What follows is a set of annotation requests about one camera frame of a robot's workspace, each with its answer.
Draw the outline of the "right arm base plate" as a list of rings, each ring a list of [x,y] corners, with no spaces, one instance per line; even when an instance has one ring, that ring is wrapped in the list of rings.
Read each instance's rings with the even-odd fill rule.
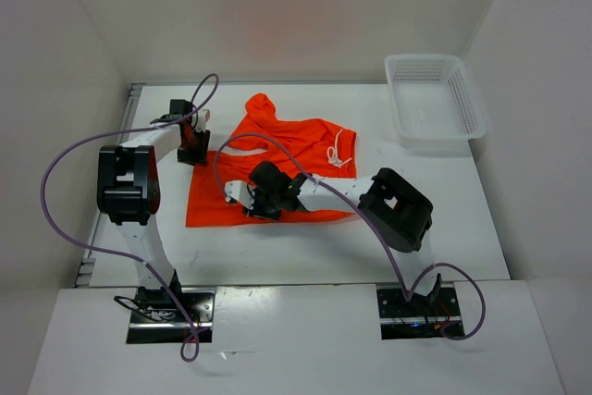
[[[434,339],[447,333],[453,338],[465,335],[457,293],[444,284],[434,295],[415,294],[407,302],[395,286],[376,288],[382,340]]]

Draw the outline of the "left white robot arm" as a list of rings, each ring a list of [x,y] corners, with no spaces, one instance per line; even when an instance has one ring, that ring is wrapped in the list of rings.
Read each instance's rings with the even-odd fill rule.
[[[120,145],[105,145],[98,157],[97,204],[116,225],[137,258],[137,301],[166,321],[183,313],[185,299],[177,272],[165,253],[155,214],[161,203],[158,161],[175,151],[180,163],[207,163],[210,111],[174,99],[169,112],[148,130]]]

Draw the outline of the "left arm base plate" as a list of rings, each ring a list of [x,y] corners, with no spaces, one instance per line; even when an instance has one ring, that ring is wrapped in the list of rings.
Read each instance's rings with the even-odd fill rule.
[[[185,288],[179,296],[202,343],[212,342],[215,298],[216,291],[208,288]],[[115,299],[130,311],[127,344],[181,344],[191,334],[190,324],[172,302],[148,303],[139,292]]]

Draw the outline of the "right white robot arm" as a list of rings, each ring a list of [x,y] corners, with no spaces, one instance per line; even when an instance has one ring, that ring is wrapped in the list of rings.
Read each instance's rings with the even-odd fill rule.
[[[429,231],[433,204],[394,170],[382,167],[372,177],[322,178],[299,173],[293,177],[263,161],[246,181],[226,183],[227,200],[236,201],[250,217],[279,221],[296,212],[356,213],[371,223],[397,262],[406,289],[407,307],[425,315],[438,304],[441,277]]]

